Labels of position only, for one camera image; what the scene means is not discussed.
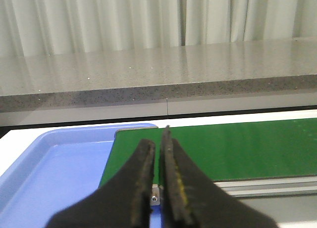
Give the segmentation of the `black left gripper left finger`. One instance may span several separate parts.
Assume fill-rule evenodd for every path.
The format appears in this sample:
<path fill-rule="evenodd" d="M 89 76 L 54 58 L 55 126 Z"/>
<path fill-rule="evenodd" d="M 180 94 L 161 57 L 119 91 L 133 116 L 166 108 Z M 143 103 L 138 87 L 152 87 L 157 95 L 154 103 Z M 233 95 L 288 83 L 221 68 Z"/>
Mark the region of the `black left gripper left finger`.
<path fill-rule="evenodd" d="M 102 187 L 54 214 L 48 228 L 148 228 L 155 144 L 142 139 L 120 170 Z"/>

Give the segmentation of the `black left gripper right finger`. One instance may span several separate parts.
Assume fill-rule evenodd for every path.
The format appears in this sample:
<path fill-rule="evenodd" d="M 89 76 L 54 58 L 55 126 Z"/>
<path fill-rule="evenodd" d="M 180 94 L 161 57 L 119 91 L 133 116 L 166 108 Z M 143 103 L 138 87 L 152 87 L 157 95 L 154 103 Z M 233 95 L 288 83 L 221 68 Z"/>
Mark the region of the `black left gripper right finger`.
<path fill-rule="evenodd" d="M 219 188 L 185 153 L 169 127 L 162 132 L 159 178 L 165 228 L 275 228 L 269 216 Z"/>

